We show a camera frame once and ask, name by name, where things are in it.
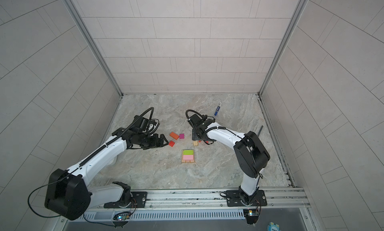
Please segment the lime green rectangular block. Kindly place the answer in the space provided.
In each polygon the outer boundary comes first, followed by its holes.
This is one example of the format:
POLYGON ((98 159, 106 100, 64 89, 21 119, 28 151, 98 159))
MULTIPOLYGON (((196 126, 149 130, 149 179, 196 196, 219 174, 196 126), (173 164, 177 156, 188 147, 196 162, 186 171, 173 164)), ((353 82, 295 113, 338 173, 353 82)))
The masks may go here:
POLYGON ((194 150, 183 150, 183 155, 193 155, 194 154, 194 150))

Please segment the pink rectangular block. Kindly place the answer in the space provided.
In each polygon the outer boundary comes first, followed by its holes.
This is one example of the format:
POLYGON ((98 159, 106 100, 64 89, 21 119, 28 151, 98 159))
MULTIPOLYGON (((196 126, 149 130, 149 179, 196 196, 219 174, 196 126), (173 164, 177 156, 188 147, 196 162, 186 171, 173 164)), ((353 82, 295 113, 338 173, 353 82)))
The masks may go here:
POLYGON ((194 160, 194 155, 183 155, 183 161, 191 161, 194 160))

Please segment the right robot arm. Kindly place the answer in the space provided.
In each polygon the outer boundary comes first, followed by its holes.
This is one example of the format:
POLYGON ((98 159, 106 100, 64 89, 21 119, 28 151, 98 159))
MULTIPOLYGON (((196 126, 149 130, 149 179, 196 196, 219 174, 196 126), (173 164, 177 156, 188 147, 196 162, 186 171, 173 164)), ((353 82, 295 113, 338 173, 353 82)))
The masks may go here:
POLYGON ((226 199, 243 206, 266 206, 267 201, 264 191, 260 190, 259 181, 271 157, 259 136, 252 131, 246 134, 232 131, 219 125, 214 117, 192 109, 186 111, 186 118, 193 130, 193 141, 207 145, 219 142, 234 150, 243 171, 243 180, 233 195, 226 192, 226 199))

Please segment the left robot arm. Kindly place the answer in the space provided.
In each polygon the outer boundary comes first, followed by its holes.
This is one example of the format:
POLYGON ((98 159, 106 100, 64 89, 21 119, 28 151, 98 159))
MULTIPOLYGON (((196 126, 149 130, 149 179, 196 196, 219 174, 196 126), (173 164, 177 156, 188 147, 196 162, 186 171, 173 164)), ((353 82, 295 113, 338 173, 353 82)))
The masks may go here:
POLYGON ((88 208, 107 205, 113 208, 131 206, 133 196, 129 185, 111 185, 89 189, 94 177, 119 154, 130 149, 148 150, 169 144, 164 135, 156 134, 159 123, 136 115, 127 128, 119 128, 107 141, 75 165, 57 169, 49 178, 44 206, 71 221, 81 217, 88 208))

